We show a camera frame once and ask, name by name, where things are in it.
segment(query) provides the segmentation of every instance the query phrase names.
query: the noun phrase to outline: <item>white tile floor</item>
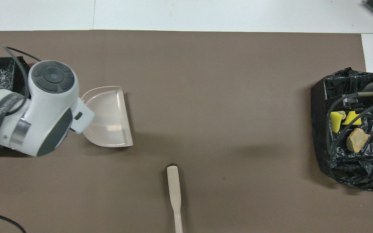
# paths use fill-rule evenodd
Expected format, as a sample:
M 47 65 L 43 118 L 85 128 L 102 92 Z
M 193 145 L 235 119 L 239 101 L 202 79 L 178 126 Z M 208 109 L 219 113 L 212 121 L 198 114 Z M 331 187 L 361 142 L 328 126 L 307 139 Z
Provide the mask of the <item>white tile floor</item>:
M 373 72 L 373 13 L 361 0 L 0 0 L 0 31 L 360 33 Z

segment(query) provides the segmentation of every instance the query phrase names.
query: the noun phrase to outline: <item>brown mat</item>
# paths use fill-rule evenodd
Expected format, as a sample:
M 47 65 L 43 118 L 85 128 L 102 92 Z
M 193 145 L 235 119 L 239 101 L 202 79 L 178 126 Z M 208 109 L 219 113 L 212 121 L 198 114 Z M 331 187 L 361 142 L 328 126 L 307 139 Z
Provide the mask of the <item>brown mat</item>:
M 310 88 L 365 71 L 359 34 L 9 31 L 3 44 L 68 64 L 80 94 L 121 86 L 134 141 L 71 132 L 40 158 L 0 152 L 0 214 L 28 232 L 174 232 L 171 162 L 186 233 L 373 232 L 373 192 L 321 174 L 311 139 Z

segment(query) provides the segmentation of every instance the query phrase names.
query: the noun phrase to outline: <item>trash bag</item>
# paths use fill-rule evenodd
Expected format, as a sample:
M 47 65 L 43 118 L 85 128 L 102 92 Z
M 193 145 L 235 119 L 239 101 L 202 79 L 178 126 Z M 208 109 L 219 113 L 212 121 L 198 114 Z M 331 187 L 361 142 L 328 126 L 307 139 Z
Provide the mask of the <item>trash bag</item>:
M 366 144 L 357 153 L 349 151 L 346 146 L 346 139 L 355 128 L 352 126 L 338 143 L 335 152 L 329 154 L 327 143 L 332 144 L 339 132 L 332 132 L 329 123 L 326 122 L 326 115 L 336 99 L 343 94 L 360 92 L 372 82 L 373 73 L 346 68 L 322 78 L 311 88 L 312 136 L 320 170 L 341 184 L 368 191 L 373 190 L 373 111 L 361 118 L 361 125 L 357 126 L 370 135 Z M 372 105 L 373 97 L 367 97 L 337 105 L 334 111 L 359 113 Z M 327 139 L 326 131 L 330 131 L 332 137 Z
M 17 57 L 28 72 L 29 65 L 22 56 Z M 25 83 L 24 77 L 12 57 L 0 57 L 0 85 L 8 90 L 24 95 Z

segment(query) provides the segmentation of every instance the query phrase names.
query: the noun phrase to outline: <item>beige sponge piece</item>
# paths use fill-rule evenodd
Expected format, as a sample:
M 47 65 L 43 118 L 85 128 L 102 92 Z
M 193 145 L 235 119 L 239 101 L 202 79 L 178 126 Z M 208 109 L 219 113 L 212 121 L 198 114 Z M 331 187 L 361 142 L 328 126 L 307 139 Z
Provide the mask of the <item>beige sponge piece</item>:
M 369 134 L 365 134 L 361 128 L 356 128 L 352 133 L 348 136 L 346 140 L 346 146 L 350 151 L 355 153 L 359 152 L 360 149 L 364 146 L 369 138 Z

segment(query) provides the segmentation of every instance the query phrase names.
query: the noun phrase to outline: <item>gray circular button pad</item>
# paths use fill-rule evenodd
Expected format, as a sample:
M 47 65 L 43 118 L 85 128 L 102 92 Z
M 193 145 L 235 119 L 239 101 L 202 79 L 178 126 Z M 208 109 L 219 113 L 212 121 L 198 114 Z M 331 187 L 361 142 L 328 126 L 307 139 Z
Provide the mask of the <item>gray circular button pad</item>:
M 71 69 L 58 61 L 43 61 L 33 68 L 31 78 L 41 90 L 59 94 L 71 89 L 74 75 Z

